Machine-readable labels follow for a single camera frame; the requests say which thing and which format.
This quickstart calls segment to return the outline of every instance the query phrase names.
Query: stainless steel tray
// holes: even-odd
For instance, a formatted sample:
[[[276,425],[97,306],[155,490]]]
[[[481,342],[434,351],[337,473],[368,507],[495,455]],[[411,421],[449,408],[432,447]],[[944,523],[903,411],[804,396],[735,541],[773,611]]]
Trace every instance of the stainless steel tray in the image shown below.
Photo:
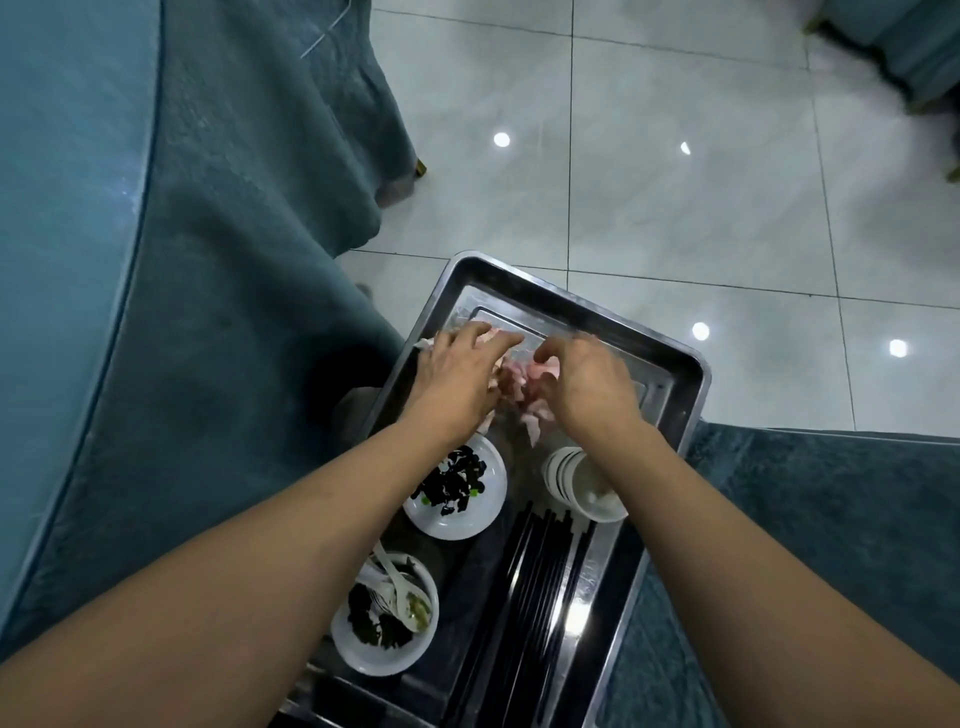
[[[433,336],[444,328],[457,327],[470,319],[481,319],[500,328],[523,332],[526,338],[520,347],[527,352],[534,351],[551,334],[569,335],[580,330],[596,335],[626,361],[643,417],[657,426],[675,450],[685,453],[710,384],[709,367],[700,354],[551,283],[475,252],[456,255],[447,264],[372,408],[363,428],[363,437],[396,420],[413,383],[416,370],[414,344],[417,340]],[[508,502],[501,519],[476,540],[440,546],[414,531],[401,513],[384,535],[388,547],[393,542],[417,553],[421,559],[426,558],[424,563],[431,572],[430,559],[436,564],[438,552],[442,554],[437,566],[443,575],[441,627],[435,643],[442,633],[443,643],[436,650],[431,645],[421,659],[425,663],[422,671],[416,672],[412,668],[414,674],[407,676],[409,685],[405,687],[410,688],[412,684],[422,686],[431,679],[442,684],[431,684],[422,695],[413,698],[408,694],[409,690],[406,693],[394,688],[385,690],[382,685],[371,684],[362,676],[349,675],[348,671],[338,669],[332,659],[314,661],[313,669],[317,674],[332,674],[341,683],[349,683],[355,692],[379,702],[383,714],[377,720],[378,724],[425,726],[442,722],[438,716],[443,712],[445,682],[438,678],[437,671],[452,673],[452,678],[444,675],[449,678],[447,682],[455,679],[459,670],[456,643],[468,641],[469,621],[472,619],[471,615],[463,615],[461,619],[458,615],[461,632],[458,633],[453,624],[448,624],[449,629],[444,630],[444,601],[448,598],[456,600],[458,590],[469,588],[468,583],[464,579],[458,581],[457,574],[452,571],[462,570],[464,564],[470,564],[473,572],[469,584],[482,584],[484,567],[493,569],[496,565],[497,549],[502,549],[513,513],[529,500],[534,501],[536,510],[558,508],[542,485],[540,464],[551,451],[569,444],[565,436],[554,431],[546,435],[536,448],[530,448],[525,430],[516,421],[516,416],[507,414],[497,416],[489,437],[503,455],[510,478]],[[586,532],[586,526],[585,522],[575,522],[579,534]],[[575,539],[571,554],[576,545]],[[646,563],[643,544],[636,531],[621,523],[600,525],[594,530],[580,573],[570,574],[568,561],[564,582],[567,578],[577,579],[575,596],[566,621],[543,725],[593,724]],[[437,705],[428,704],[430,700],[425,696],[430,694],[436,698]],[[328,725],[336,724],[329,718],[327,720]]]

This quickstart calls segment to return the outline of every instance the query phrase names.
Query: person's right hand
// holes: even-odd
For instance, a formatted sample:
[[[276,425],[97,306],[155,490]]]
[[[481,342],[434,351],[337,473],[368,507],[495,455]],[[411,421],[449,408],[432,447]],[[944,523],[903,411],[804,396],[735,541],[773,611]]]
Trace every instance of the person's right hand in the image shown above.
[[[634,383],[623,359],[595,336],[551,336],[534,353],[542,364],[560,359],[560,379],[545,374],[531,381],[534,397],[550,405],[560,427],[584,449],[600,444],[611,431],[642,425]]]

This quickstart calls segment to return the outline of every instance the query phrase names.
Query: floor tile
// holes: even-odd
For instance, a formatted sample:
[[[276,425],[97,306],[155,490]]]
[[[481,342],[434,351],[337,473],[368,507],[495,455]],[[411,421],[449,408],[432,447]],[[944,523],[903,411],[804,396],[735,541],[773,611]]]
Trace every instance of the floor tile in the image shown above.
[[[704,418],[732,425],[852,429],[836,299],[570,273],[570,291],[702,352]],[[706,324],[708,329],[695,324]]]
[[[949,114],[908,116],[889,85],[814,73],[841,296],[960,306],[960,185]]]
[[[565,269],[570,38],[375,12],[372,42],[429,171],[367,249]]]
[[[960,310],[840,304],[856,428],[960,437]]]
[[[823,34],[807,36],[806,55],[811,71],[846,73],[862,78],[878,78],[876,61],[865,51],[847,48]]]
[[[804,68],[802,23],[783,0],[581,0],[573,35]]]
[[[574,40],[570,269],[835,294],[805,71]]]
[[[573,0],[374,0],[373,6],[569,36]]]
[[[348,251],[337,258],[347,277],[405,338],[417,322],[446,260],[412,255]],[[531,276],[566,288],[566,271],[523,268]]]

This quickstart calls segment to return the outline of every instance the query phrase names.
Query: black chopsticks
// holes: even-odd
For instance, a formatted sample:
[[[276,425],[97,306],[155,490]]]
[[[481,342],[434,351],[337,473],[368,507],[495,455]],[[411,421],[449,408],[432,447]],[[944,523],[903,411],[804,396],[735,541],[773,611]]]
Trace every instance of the black chopsticks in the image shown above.
[[[480,615],[477,630],[470,642],[467,656],[460,668],[460,674],[457,675],[457,681],[446,703],[446,712],[444,719],[441,721],[444,726],[457,726],[463,720],[470,691],[476,680],[477,670],[480,668],[484,651],[490,641],[491,633],[496,626],[503,604],[510,596],[510,588],[514,583],[516,570],[530,540],[531,528],[534,518],[536,518],[531,512],[532,506],[533,502],[527,503],[527,507],[517,515],[514,527],[507,538],[500,565],[497,567],[496,576],[493,578],[490,595],[487,598],[484,611]]]
[[[557,650],[564,630],[565,613],[573,595],[581,551],[592,531],[581,538],[574,555],[570,578],[561,596],[564,571],[573,543],[572,519],[562,521],[549,510],[540,517],[531,514],[526,548],[519,554],[516,583],[509,594],[507,619],[477,725],[529,726],[542,713],[549,694]],[[580,566],[576,564],[578,556]],[[560,604],[560,613],[553,620]]]

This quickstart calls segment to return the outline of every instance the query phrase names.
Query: pink meat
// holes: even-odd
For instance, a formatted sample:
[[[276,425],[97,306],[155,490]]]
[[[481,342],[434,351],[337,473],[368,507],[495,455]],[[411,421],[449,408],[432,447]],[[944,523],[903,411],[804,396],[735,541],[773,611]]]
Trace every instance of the pink meat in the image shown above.
[[[527,364],[528,379],[539,379],[543,375],[553,375],[559,379],[560,359],[558,359],[556,356],[551,356],[542,364],[538,364],[536,361],[531,361],[529,364]]]
[[[477,337],[476,346],[486,344],[494,338],[500,331],[499,328],[491,328],[487,333]],[[432,349],[433,339],[420,339],[417,342],[418,349]],[[509,381],[501,381],[500,376],[506,372]],[[491,389],[497,387],[501,390],[501,397],[515,405],[520,411],[520,421],[527,428],[527,435],[530,438],[530,445],[536,445],[540,439],[540,433],[543,423],[555,422],[556,418],[550,411],[550,406],[546,400],[537,398],[531,399],[529,384],[541,378],[545,374],[551,374],[560,378],[560,360],[556,356],[551,356],[544,363],[527,359],[526,361],[517,361],[510,353],[501,356],[493,366],[489,386]],[[480,424],[477,429],[480,434],[486,434],[493,421],[493,412]]]

